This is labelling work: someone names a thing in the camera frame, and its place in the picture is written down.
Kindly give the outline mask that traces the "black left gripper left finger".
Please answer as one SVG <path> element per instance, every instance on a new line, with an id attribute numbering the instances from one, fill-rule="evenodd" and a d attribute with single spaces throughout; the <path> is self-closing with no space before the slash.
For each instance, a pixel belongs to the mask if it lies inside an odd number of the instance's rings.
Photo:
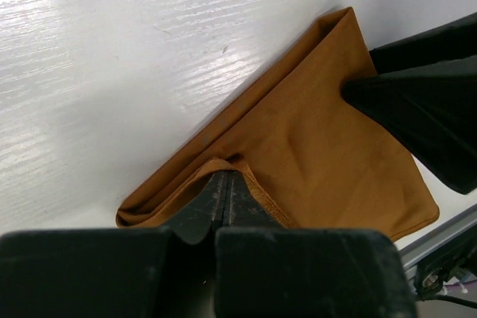
<path id="1" fill-rule="evenodd" d="M 158 228 L 49 229 L 1 237 L 3 317 L 212 317 L 218 172 Z"/>

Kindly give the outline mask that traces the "orange brown cloth napkin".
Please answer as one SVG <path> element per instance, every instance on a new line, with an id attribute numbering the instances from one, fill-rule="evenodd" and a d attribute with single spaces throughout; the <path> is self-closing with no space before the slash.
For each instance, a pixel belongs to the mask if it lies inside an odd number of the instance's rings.
<path id="1" fill-rule="evenodd" d="M 347 104 L 350 80 L 376 73 L 350 7 L 317 19 L 116 212 L 121 228 L 155 227 L 213 174 L 244 177 L 287 228 L 375 229 L 396 241 L 440 214 L 412 155 Z"/>

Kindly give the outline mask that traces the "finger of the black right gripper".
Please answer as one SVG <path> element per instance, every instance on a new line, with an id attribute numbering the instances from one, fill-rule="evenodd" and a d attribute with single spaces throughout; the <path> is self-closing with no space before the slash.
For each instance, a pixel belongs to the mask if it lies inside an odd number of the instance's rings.
<path id="1" fill-rule="evenodd" d="M 380 74 L 474 55 L 475 13 L 370 51 L 373 64 Z"/>
<path id="2" fill-rule="evenodd" d="M 476 189 L 476 62 L 451 60 L 351 80 L 342 98 L 394 136 L 443 184 Z"/>

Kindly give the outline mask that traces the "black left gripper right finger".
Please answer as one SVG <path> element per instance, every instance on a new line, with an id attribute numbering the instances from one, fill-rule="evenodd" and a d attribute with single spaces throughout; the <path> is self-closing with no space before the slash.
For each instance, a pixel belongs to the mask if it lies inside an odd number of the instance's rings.
<path id="1" fill-rule="evenodd" d="M 217 317 L 415 317 L 402 262 L 369 229 L 284 229 L 228 174 L 215 235 Z"/>

